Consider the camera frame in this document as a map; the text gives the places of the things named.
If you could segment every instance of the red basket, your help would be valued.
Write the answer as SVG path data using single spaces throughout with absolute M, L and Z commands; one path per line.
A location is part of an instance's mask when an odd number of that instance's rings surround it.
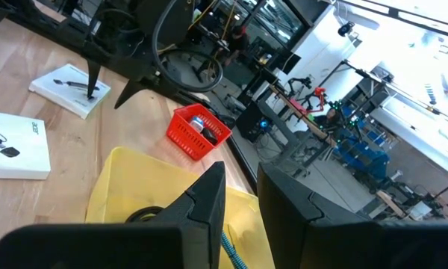
M 217 137 L 217 144 L 211 142 L 198 133 L 189 122 L 191 118 L 198 116 L 204 121 L 204 126 Z M 166 135 L 184 150 L 193 160 L 198 161 L 208 154 L 212 149 L 216 149 L 222 142 L 232 135 L 232 131 L 221 123 L 211 112 L 201 104 L 188 105 L 184 108 L 174 110 L 171 123 Z

